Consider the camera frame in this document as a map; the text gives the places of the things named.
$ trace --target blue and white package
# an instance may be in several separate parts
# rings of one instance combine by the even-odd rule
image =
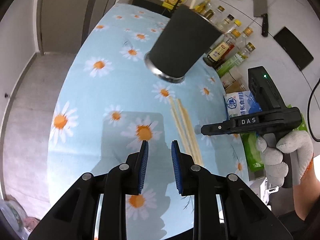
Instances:
[[[261,107],[254,100],[250,91],[225,94],[228,117],[261,112]]]

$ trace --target kitchen knife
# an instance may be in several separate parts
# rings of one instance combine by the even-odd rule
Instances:
[[[268,36],[268,5],[267,0],[253,0],[253,16],[262,17],[262,36]]]

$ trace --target knitted glove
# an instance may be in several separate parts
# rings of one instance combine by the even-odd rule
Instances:
[[[299,178],[303,176],[313,159],[313,144],[309,134],[306,131],[292,131],[281,138],[276,148],[267,146],[267,142],[262,137],[257,138],[257,150],[267,174],[268,181],[274,185],[281,187],[284,183],[284,177],[288,173],[288,165],[282,161],[282,153],[291,153],[297,150],[299,170]]]

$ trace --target gray floor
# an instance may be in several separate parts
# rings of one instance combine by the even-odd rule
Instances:
[[[4,137],[6,194],[28,216],[41,219],[49,210],[47,152],[53,111],[74,55],[39,56],[14,99]]]

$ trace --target floral tablecloth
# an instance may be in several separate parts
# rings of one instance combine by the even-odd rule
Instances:
[[[181,197],[174,181],[171,142],[178,140],[184,149],[169,96],[181,99],[193,126],[227,118],[223,86],[202,59],[180,84],[167,83],[145,67],[144,54],[168,21],[133,5],[114,5],[77,54],[52,119],[48,149],[52,205],[83,173],[107,173],[137,152],[142,140],[149,141],[142,194],[126,198],[128,240],[166,239],[193,227],[193,198]],[[176,46],[174,37],[172,42],[168,46]],[[248,182],[238,136],[196,139],[211,173],[237,173]]]

